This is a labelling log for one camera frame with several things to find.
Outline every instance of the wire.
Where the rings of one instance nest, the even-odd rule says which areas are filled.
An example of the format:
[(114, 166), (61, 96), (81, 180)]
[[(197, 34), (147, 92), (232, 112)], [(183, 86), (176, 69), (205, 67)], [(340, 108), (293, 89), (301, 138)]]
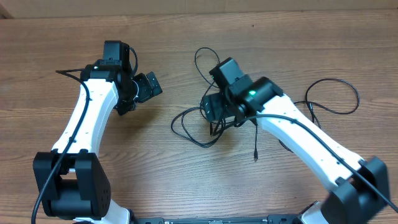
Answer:
[(63, 152), (61, 153), (61, 156), (58, 158), (58, 160), (57, 160), (57, 162), (55, 163), (53, 169), (51, 170), (51, 172), (50, 172), (50, 174), (49, 174), (49, 177), (47, 178), (47, 180), (45, 181), (45, 183), (44, 183), (44, 185), (43, 185), (42, 190), (39, 192), (39, 196), (37, 196), (37, 200), (36, 200), (35, 206), (34, 206), (33, 211), (32, 211), (32, 219), (31, 219), (31, 223), (32, 223), (32, 224), (35, 224), (35, 223), (36, 223), (37, 211), (38, 211), (38, 209), (39, 209), (40, 202), (41, 202), (42, 199), (43, 199), (44, 192), (45, 192), (45, 190), (47, 189), (47, 187), (48, 187), (48, 185), (49, 185), (49, 183), (50, 183), (50, 180), (53, 179), (53, 177), (54, 177), (54, 175), (55, 175), (56, 173), (58, 173), (59, 168), (60, 168), (60, 164), (61, 164), (61, 162), (62, 162), (62, 159), (65, 157), (65, 155), (67, 154), (67, 152), (68, 152), (70, 146), (71, 146), (72, 143), (74, 142), (75, 137), (76, 137), (76, 135), (77, 135), (77, 132), (79, 131), (79, 128), (80, 128), (80, 126), (81, 126), (81, 124), (82, 124), (82, 122), (83, 122), (83, 119), (84, 119), (84, 117), (85, 117), (85, 115), (86, 115), (86, 112), (87, 112), (88, 103), (90, 102), (90, 92), (88, 91), (88, 88), (87, 88), (86, 84), (85, 84), (82, 80), (80, 80), (80, 79), (77, 78), (76, 76), (73, 76), (73, 75), (71, 75), (71, 74), (68, 73), (68, 72), (80, 72), (80, 71), (83, 71), (83, 70), (84, 70), (84, 69), (73, 69), (73, 70), (55, 71), (55, 72), (57, 72), (57, 73), (59, 73), (59, 74), (61, 74), (61, 75), (65, 75), (65, 76), (70, 77), (70, 78), (72, 78), (72, 79), (74, 79), (74, 80), (76, 80), (76, 81), (78, 81), (78, 82), (81, 83), (81, 85), (83, 86), (83, 88), (84, 88), (85, 91), (86, 91), (86, 103), (85, 103), (85, 107), (83, 108), (83, 112), (81, 112), (81, 116), (80, 116), (79, 121), (77, 122), (77, 125), (76, 125), (76, 127), (75, 127), (75, 130), (73, 131), (72, 135), (69, 137), (68, 144), (65, 146), (65, 149), (64, 149)]
[(259, 132), (259, 127), (258, 124), (255, 125), (256, 125), (256, 137), (254, 140), (254, 162), (257, 162), (257, 160), (259, 159), (259, 154), (257, 153), (257, 134)]
[[(312, 101), (308, 101), (308, 92), (311, 90), (311, 88), (312, 88), (313, 86), (315, 86), (316, 84), (318, 84), (318, 83), (320, 83), (320, 82), (324, 82), (324, 81), (341, 82), (341, 83), (345, 83), (345, 84), (349, 85), (349, 86), (354, 90), (354, 92), (355, 92), (356, 105), (355, 105), (354, 109), (352, 109), (352, 110), (349, 111), (349, 112), (339, 112), (339, 111), (331, 110), (331, 109), (327, 108), (326, 106), (323, 106), (323, 105), (321, 105), (321, 104), (319, 104), (319, 103), (312, 102)], [(294, 104), (297, 105), (297, 104), (299, 104), (299, 103), (305, 103), (305, 104), (307, 105), (308, 110), (309, 110), (310, 113), (311, 113), (312, 122), (315, 123), (315, 121), (316, 121), (317, 124), (318, 124), (318, 127), (319, 127), (320, 129), (322, 129), (321, 124), (320, 124), (318, 118), (315, 116), (315, 113), (314, 113), (314, 111), (313, 111), (313, 106), (314, 106), (314, 105), (315, 105), (315, 106), (318, 106), (318, 107), (320, 107), (320, 108), (322, 108), (322, 109), (324, 109), (324, 110), (327, 110), (327, 111), (329, 111), (329, 112), (331, 112), (331, 113), (334, 113), (334, 114), (351, 114), (351, 113), (354, 113), (354, 112), (358, 109), (358, 107), (359, 107), (359, 102), (360, 102), (359, 92), (358, 92), (358, 90), (357, 90), (351, 83), (347, 82), (346, 80), (342, 80), (342, 79), (338, 79), (338, 78), (322, 78), (322, 79), (320, 79), (320, 80), (318, 80), (318, 81), (312, 83), (312, 84), (307, 88), (307, 90), (306, 90), (306, 92), (305, 92), (305, 96), (304, 96), (304, 100), (303, 100), (303, 101), (297, 101), (297, 102), (294, 102)], [(279, 140), (279, 143), (280, 143), (280, 145), (282, 145), (286, 150), (292, 152), (281, 140)]]
[[(213, 140), (211, 140), (211, 141), (209, 141), (209, 142), (199, 142), (199, 141), (197, 141), (194, 137), (192, 137), (192, 135), (188, 132), (188, 130), (186, 129), (186, 127), (185, 127), (185, 125), (184, 125), (184, 117), (185, 117), (185, 115), (191, 113), (192, 111), (199, 110), (199, 111), (200, 111), (200, 114), (203, 116), (203, 118), (206, 119), (206, 116), (203, 114), (203, 110), (204, 110), (204, 106), (203, 106), (203, 97), (207, 95), (207, 93), (209, 92), (210, 88), (212, 88), (212, 87), (218, 88), (217, 86), (214, 85), (215, 82), (214, 82), (214, 81), (213, 81), (213, 82), (210, 82), (209, 80), (207, 80), (206, 77), (202, 74), (202, 72), (201, 72), (200, 69), (199, 69), (199, 66), (198, 66), (198, 63), (197, 63), (197, 55), (198, 55), (198, 52), (199, 52), (200, 50), (203, 50), (203, 49), (207, 49), (207, 50), (212, 51), (212, 52), (216, 55), (216, 57), (217, 57), (217, 65), (220, 64), (220, 58), (219, 58), (218, 54), (217, 54), (213, 49), (211, 49), (211, 48), (209, 48), (209, 47), (201, 47), (201, 48), (199, 48), (199, 49), (195, 52), (195, 59), (194, 59), (195, 66), (196, 66), (196, 68), (197, 68), (199, 74), (200, 74), (200, 75), (203, 77), (203, 79), (209, 84), (209, 87), (208, 87), (207, 90), (205, 91), (205, 94), (203, 94), (203, 96), (202, 96), (202, 98), (201, 98), (201, 100), (200, 100), (199, 106), (196, 106), (196, 107), (193, 107), (193, 108), (189, 108), (189, 109), (187, 109), (187, 110), (181, 112), (180, 114), (178, 114), (178, 115), (172, 120), (172, 122), (171, 122), (171, 130), (172, 130), (176, 135), (178, 135), (178, 136), (180, 136), (180, 137), (182, 137), (182, 138), (185, 138), (186, 140), (191, 141), (191, 142), (193, 142), (194, 144), (196, 144), (196, 145), (198, 145), (198, 146), (200, 146), (200, 147), (208, 148), (208, 147), (211, 147), (212, 145), (214, 145), (214, 143), (217, 142), (217, 140), (218, 140), (218, 139), (221, 137), (221, 135), (223, 134), (222, 132), (219, 132), (219, 133), (218, 133), (218, 136), (217, 136), (215, 139), (213, 139)], [(223, 119), (223, 113), (221, 114), (221, 116), (220, 116), (220, 118), (219, 118), (219, 120), (218, 120), (217, 123), (210, 122), (210, 136), (211, 136), (211, 134), (213, 134), (213, 124), (216, 124), (215, 131), (217, 131), (217, 129), (218, 129), (218, 127), (219, 127), (220, 125), (221, 125), (221, 128), (223, 128), (223, 127), (225, 127), (225, 125), (231, 124), (231, 123), (233, 122), (233, 121), (231, 121), (231, 122), (226, 122), (226, 120)], [(181, 125), (182, 125), (183, 130), (185, 131), (185, 134), (187, 134), (187, 136), (184, 136), (183, 134), (180, 134), (180, 133), (176, 132), (176, 130), (174, 130), (174, 123), (175, 123), (176, 120), (178, 120), (179, 118), (181, 118)]]
[(136, 65), (134, 66), (134, 69), (132, 70), (132, 77), (134, 77), (137, 73), (137, 69), (138, 69), (138, 57), (137, 57), (137, 53), (134, 50), (134, 48), (130, 47), (131, 52), (134, 54), (135, 58), (136, 58)]
[(202, 72), (200, 71), (200, 69), (199, 69), (199, 67), (198, 67), (197, 55), (198, 55), (198, 52), (199, 52), (200, 50), (203, 50), (203, 49), (207, 49), (207, 50), (212, 51), (212, 52), (216, 55), (216, 57), (217, 57), (218, 64), (220, 63), (220, 58), (219, 58), (218, 54), (217, 54), (213, 49), (211, 49), (211, 48), (209, 48), (209, 47), (201, 47), (201, 48), (199, 48), (199, 49), (195, 52), (195, 66), (197, 67), (197, 70), (198, 70), (199, 74), (203, 77), (203, 79), (204, 79), (207, 83), (209, 83), (210, 86), (215, 87), (215, 88), (218, 88), (218, 86), (214, 86), (214, 82), (211, 83), (209, 80), (207, 80), (207, 78), (202, 74)]
[[(310, 128), (308, 128), (306, 125), (302, 124), (300, 121), (287, 117), (287, 116), (282, 116), (282, 115), (277, 115), (277, 114), (258, 114), (255, 116), (250, 116), (247, 118), (242, 119), (240, 122), (243, 121), (248, 121), (250, 119), (258, 119), (258, 118), (279, 118), (279, 119), (284, 119), (287, 121), (290, 121), (291, 123), (295, 123), (299, 125), (301, 128), (306, 130), (309, 134), (311, 134), (325, 149), (330, 152), (330, 154), (336, 158), (336, 160), (340, 163), (343, 164), (350, 172), (353, 173), (355, 177), (357, 177), (359, 180), (361, 180), (367, 187), (369, 187), (377, 196), (383, 199), (384, 202), (386, 202), (392, 209), (394, 209), (395, 212), (398, 213), (398, 207), (394, 205), (388, 198), (386, 198), (373, 184), (371, 184), (368, 180), (366, 180), (358, 171), (353, 169), (350, 165), (348, 165), (344, 159), (342, 159), (338, 154), (336, 154), (319, 136), (317, 136)], [(220, 132), (224, 132), (228, 128), (234, 126), (234, 124), (229, 124), (226, 125), (223, 129), (220, 130)]]

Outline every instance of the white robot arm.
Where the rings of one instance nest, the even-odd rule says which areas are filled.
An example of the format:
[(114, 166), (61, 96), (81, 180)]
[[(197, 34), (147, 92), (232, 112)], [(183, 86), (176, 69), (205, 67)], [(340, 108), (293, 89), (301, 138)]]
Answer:
[[(320, 137), (333, 151), (344, 159), (352, 168), (358, 170), (358, 163), (363, 158), (338, 144), (307, 117), (293, 104), (287, 96), (275, 96), (264, 104), (264, 110), (257, 114), (277, 114), (300, 121)], [(290, 121), (278, 118), (258, 118), (258, 125), (280, 139), (294, 152), (318, 177), (327, 191), (338, 187), (338, 178), (348, 179), (353, 174), (340, 164), (325, 147), (323, 147), (310, 133)]]
[[(130, 50), (136, 56), (134, 70), (129, 62)], [(82, 85), (75, 110), (60, 139), (51, 152), (38, 152), (34, 159), (41, 195), (37, 201), (42, 202), (46, 215), (102, 224), (128, 224), (134, 218), (130, 210), (111, 199), (111, 186), (98, 160), (98, 150), (112, 109), (124, 115), (135, 110), (137, 103), (162, 93), (153, 72), (135, 75), (136, 70), (134, 49), (121, 41), (106, 41), (103, 59), (83, 70), (58, 71), (69, 77), (72, 75), (67, 72), (81, 71), (80, 79), (72, 78)], [(76, 172), (76, 179), (62, 179), (61, 175), (68, 172)]]

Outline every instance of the black cable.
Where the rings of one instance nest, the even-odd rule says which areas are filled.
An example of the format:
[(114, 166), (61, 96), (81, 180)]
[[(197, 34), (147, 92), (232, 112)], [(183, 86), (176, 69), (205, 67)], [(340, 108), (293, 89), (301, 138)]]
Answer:
[(137, 57), (137, 54), (136, 54), (136, 51), (134, 50), (134, 48), (130, 47), (130, 50), (136, 58), (136, 65), (134, 66), (134, 69), (132, 70), (132, 76), (134, 77), (134, 75), (136, 75), (137, 69), (138, 69), (138, 57)]
[[(291, 123), (299, 125), (301, 128), (306, 130), (311, 136), (313, 136), (325, 149), (334, 157), (336, 160), (340, 163), (343, 164), (350, 172), (353, 173), (354, 176), (356, 176), (358, 179), (360, 179), (367, 187), (369, 187), (377, 196), (383, 199), (384, 202), (386, 202), (388, 205), (391, 206), (392, 209), (394, 209), (395, 212), (398, 213), (398, 207), (394, 205), (388, 198), (386, 198), (373, 184), (371, 184), (368, 180), (366, 180), (358, 171), (353, 169), (350, 165), (348, 165), (344, 159), (342, 159), (338, 154), (336, 154), (319, 136), (317, 136), (310, 128), (308, 128), (306, 125), (302, 124), (300, 121), (297, 121), (294, 118), (282, 116), (282, 115), (277, 115), (277, 114), (259, 114), (255, 116), (250, 116), (247, 118), (242, 119), (239, 122), (243, 121), (248, 121), (250, 119), (258, 119), (258, 118), (279, 118), (279, 119), (284, 119), (287, 121), (290, 121)], [(224, 132), (228, 128), (234, 126), (234, 124), (228, 124), (226, 125), (223, 129), (221, 129), (221, 132)]]
[(217, 61), (218, 61), (217, 65), (220, 63), (220, 58), (219, 58), (218, 54), (217, 54), (213, 49), (211, 49), (211, 48), (209, 48), (209, 47), (201, 47), (201, 48), (199, 48), (199, 49), (195, 52), (195, 66), (197, 67), (197, 70), (198, 70), (199, 74), (203, 77), (203, 79), (205, 79), (205, 81), (206, 81), (207, 83), (209, 83), (210, 86), (215, 87), (215, 88), (218, 88), (218, 86), (214, 86), (214, 82), (211, 83), (209, 80), (207, 80), (207, 78), (202, 74), (202, 72), (200, 71), (200, 69), (199, 69), (199, 67), (198, 67), (197, 55), (198, 55), (198, 52), (199, 52), (200, 50), (203, 50), (203, 49), (207, 49), (207, 50), (212, 51), (212, 52), (216, 55), (216, 57), (217, 57)]
[(76, 81), (78, 81), (78, 82), (81, 83), (81, 85), (83, 86), (83, 88), (86, 90), (86, 103), (85, 103), (85, 107), (83, 108), (83, 112), (81, 112), (81, 116), (80, 116), (79, 121), (77, 122), (77, 125), (76, 125), (76, 127), (75, 127), (75, 130), (73, 131), (72, 135), (69, 137), (68, 144), (66, 145), (65, 149), (64, 149), (63, 152), (61, 153), (61, 156), (58, 158), (58, 160), (57, 160), (57, 162), (55, 163), (53, 169), (51, 170), (51, 172), (50, 172), (50, 174), (49, 174), (49, 177), (47, 178), (47, 180), (45, 181), (45, 183), (44, 183), (44, 185), (43, 185), (42, 190), (39, 192), (39, 196), (37, 196), (37, 200), (36, 200), (35, 206), (34, 206), (33, 211), (32, 211), (32, 219), (31, 219), (31, 223), (32, 223), (32, 224), (35, 224), (35, 223), (36, 223), (37, 211), (38, 211), (38, 209), (39, 209), (40, 202), (41, 202), (42, 199), (43, 199), (44, 192), (45, 192), (45, 190), (47, 189), (47, 186), (49, 185), (50, 180), (54, 177), (54, 175), (55, 175), (56, 173), (58, 173), (59, 168), (60, 168), (60, 164), (61, 164), (61, 162), (62, 162), (62, 159), (65, 157), (65, 155), (67, 154), (67, 152), (68, 152), (70, 146), (71, 146), (72, 143), (74, 142), (75, 137), (76, 137), (76, 135), (77, 135), (77, 132), (79, 131), (79, 128), (80, 128), (80, 126), (81, 126), (81, 124), (82, 124), (82, 122), (83, 122), (83, 119), (84, 119), (84, 117), (85, 117), (85, 115), (86, 115), (86, 112), (87, 112), (88, 103), (90, 102), (90, 92), (88, 91), (88, 88), (87, 88), (86, 84), (85, 84), (83, 81), (81, 81), (81, 80), (80, 80), (79, 78), (77, 78), (76, 76), (73, 76), (73, 75), (71, 75), (71, 74), (68, 73), (68, 72), (80, 72), (80, 71), (83, 71), (83, 70), (84, 70), (84, 69), (73, 69), (73, 70), (55, 71), (55, 72), (57, 72), (57, 73), (59, 73), (59, 74), (61, 74), (61, 75), (65, 75), (65, 76), (70, 77), (70, 78), (72, 78), (72, 79), (74, 79), (74, 80), (76, 80)]
[[(356, 105), (355, 105), (354, 109), (352, 109), (352, 110), (349, 111), (349, 112), (339, 112), (339, 111), (331, 110), (331, 109), (327, 108), (326, 106), (323, 106), (323, 105), (321, 105), (321, 104), (319, 104), (319, 103), (312, 102), (312, 101), (308, 101), (308, 92), (311, 90), (311, 88), (312, 88), (313, 86), (315, 86), (316, 84), (318, 84), (318, 83), (320, 83), (320, 82), (324, 82), (324, 81), (341, 82), (341, 83), (345, 83), (345, 84), (349, 85), (349, 86), (354, 90), (354, 92), (355, 92)], [(329, 111), (329, 112), (331, 112), (331, 113), (334, 113), (334, 114), (351, 114), (351, 113), (354, 113), (354, 112), (358, 109), (358, 107), (359, 107), (359, 102), (360, 102), (359, 92), (358, 92), (358, 90), (357, 90), (351, 83), (347, 82), (346, 80), (342, 80), (342, 79), (338, 79), (338, 78), (322, 78), (322, 79), (320, 79), (320, 80), (318, 80), (318, 81), (312, 83), (312, 84), (307, 88), (307, 90), (306, 90), (306, 92), (305, 92), (304, 100), (294, 102), (294, 104), (296, 105), (296, 104), (299, 104), (299, 103), (305, 103), (305, 104), (307, 105), (308, 110), (309, 110), (310, 113), (311, 113), (312, 122), (315, 123), (315, 121), (316, 121), (317, 124), (318, 124), (318, 127), (319, 127), (320, 129), (322, 129), (321, 124), (320, 124), (318, 118), (315, 116), (315, 113), (314, 113), (314, 111), (313, 111), (313, 106), (314, 106), (314, 105), (315, 105), (315, 106), (318, 106), (318, 107), (320, 107), (320, 108), (322, 108), (322, 109), (324, 109), (324, 110), (327, 110), (327, 111)], [(280, 143), (280, 145), (283, 146), (286, 150), (292, 152), (281, 140), (279, 140), (279, 143)]]
[[(180, 137), (183, 137), (183, 138), (185, 138), (186, 140), (191, 141), (191, 142), (193, 142), (194, 144), (196, 144), (196, 145), (198, 145), (198, 146), (200, 146), (200, 147), (208, 148), (208, 147), (211, 147), (212, 145), (214, 145), (215, 142), (217, 142), (217, 140), (221, 137), (222, 132), (219, 132), (219, 133), (218, 133), (218, 136), (217, 136), (215, 139), (211, 140), (210, 142), (199, 142), (199, 141), (197, 141), (194, 137), (192, 137), (192, 135), (188, 132), (188, 130), (185, 128), (185, 125), (184, 125), (184, 117), (185, 117), (185, 115), (187, 115), (188, 113), (191, 113), (192, 111), (195, 111), (195, 110), (199, 110), (199, 111), (200, 111), (200, 114), (203, 116), (203, 118), (206, 119), (206, 116), (203, 114), (203, 110), (204, 110), (204, 106), (203, 106), (203, 97), (207, 95), (207, 93), (209, 92), (209, 90), (210, 90), (212, 87), (218, 88), (217, 86), (214, 85), (215, 82), (214, 82), (214, 81), (213, 81), (213, 82), (210, 82), (209, 80), (207, 80), (206, 77), (202, 74), (202, 72), (201, 72), (200, 69), (199, 69), (199, 66), (198, 66), (198, 63), (197, 63), (197, 55), (198, 55), (198, 52), (199, 52), (200, 50), (203, 50), (203, 49), (207, 49), (207, 50), (212, 51), (212, 52), (216, 55), (216, 57), (217, 57), (217, 65), (220, 63), (220, 58), (219, 58), (218, 54), (217, 54), (213, 49), (211, 49), (211, 48), (209, 48), (209, 47), (201, 47), (201, 48), (199, 48), (199, 49), (195, 52), (195, 59), (194, 59), (195, 66), (196, 66), (196, 68), (197, 68), (199, 74), (200, 74), (200, 75), (203, 77), (203, 79), (209, 84), (209, 87), (207, 88), (205, 94), (203, 94), (203, 96), (202, 96), (202, 98), (201, 98), (201, 100), (200, 100), (200, 103), (199, 103), (199, 107), (189, 108), (189, 109), (187, 109), (187, 110), (181, 112), (179, 115), (177, 115), (177, 116), (172, 120), (172, 123), (171, 123), (171, 130), (172, 130), (176, 135), (178, 135), (178, 136), (180, 136)], [(176, 120), (178, 120), (179, 118), (181, 118), (181, 125), (182, 125), (183, 130), (185, 131), (185, 134), (187, 134), (187, 136), (184, 136), (184, 135), (182, 135), (182, 134), (176, 132), (176, 130), (174, 130), (174, 123), (175, 123)], [(223, 114), (221, 114), (221, 116), (220, 116), (220, 118), (219, 118), (219, 120), (218, 120), (217, 123), (210, 122), (210, 135), (213, 133), (213, 124), (216, 124), (215, 131), (217, 131), (218, 126), (221, 125), (221, 128), (223, 128), (223, 127), (225, 127), (225, 125), (231, 124), (231, 123), (233, 123), (233, 121), (231, 121), (231, 122), (226, 122), (226, 120), (223, 118)]]
[(255, 125), (256, 125), (256, 137), (254, 139), (254, 162), (257, 162), (257, 160), (259, 159), (259, 154), (257, 153), (257, 134), (259, 132), (259, 127), (258, 124)]

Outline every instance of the table surface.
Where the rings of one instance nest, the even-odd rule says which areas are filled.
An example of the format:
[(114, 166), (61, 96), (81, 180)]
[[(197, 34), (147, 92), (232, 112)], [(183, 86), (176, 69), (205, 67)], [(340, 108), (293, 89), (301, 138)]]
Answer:
[[(33, 158), (51, 149), (75, 107), (79, 85), (54, 71), (94, 63), (104, 40), (134, 47), (138, 71), (155, 72), (164, 91), (122, 117), (113, 111), (101, 142), (99, 160), (112, 198), (138, 217), (297, 213), (327, 196), (310, 169), (263, 130), (254, 162), (252, 124), (228, 130), (207, 149), (170, 130), (171, 120), (198, 106), (208, 87), (193, 63), (196, 49), (204, 46), (222, 60), (236, 59), (253, 79), (269, 77), (293, 100), (302, 100), (321, 78), (351, 82), (361, 95), (357, 112), (315, 112), (337, 142), (387, 164), (398, 203), (397, 24), (398, 10), (1, 20), (0, 222), (30, 222), (38, 194)], [(199, 55), (209, 77), (215, 57)], [(338, 111), (355, 105), (353, 91), (340, 83), (320, 84), (309, 98)], [(210, 139), (198, 112), (186, 119), (198, 139)], [(42, 209), (38, 219), (68, 223), (46, 217)], [(373, 222), (396, 220), (398, 214), (385, 208)]]

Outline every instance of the black bracket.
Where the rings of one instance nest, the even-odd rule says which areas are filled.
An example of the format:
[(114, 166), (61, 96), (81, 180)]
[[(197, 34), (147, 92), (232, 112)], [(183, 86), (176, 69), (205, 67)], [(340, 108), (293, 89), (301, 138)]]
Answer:
[[(360, 161), (358, 172), (365, 177), (380, 193), (390, 199), (387, 166), (379, 158), (374, 157), (369, 162)], [(321, 207), (322, 215), (330, 224), (367, 223), (386, 206), (359, 179), (353, 176), (348, 180), (338, 181), (338, 188), (330, 192), (329, 197)]]
[[(47, 180), (60, 154), (38, 152), (33, 160), (39, 191)], [(62, 179), (69, 169), (75, 169), (76, 179)], [(43, 209), (49, 217), (72, 220), (88, 217), (100, 220), (106, 215), (111, 201), (111, 185), (95, 153), (83, 149), (78, 154), (67, 154), (57, 174), (44, 192)]]
[(220, 92), (203, 97), (202, 107), (206, 111), (208, 121), (234, 115), (239, 121), (262, 111), (263, 104), (274, 96), (283, 95), (282, 89), (266, 77), (253, 82), (249, 75), (244, 75), (232, 58), (218, 64), (210, 71), (210, 75)]
[(131, 68), (129, 53), (128, 44), (120, 40), (107, 40), (104, 44), (103, 59), (87, 65), (80, 73), (83, 81), (103, 78), (107, 82), (115, 82), (119, 100), (114, 109), (119, 115), (135, 110), (137, 103), (143, 103), (163, 92), (153, 72), (146, 76), (143, 73), (135, 74), (137, 64), (134, 69)]

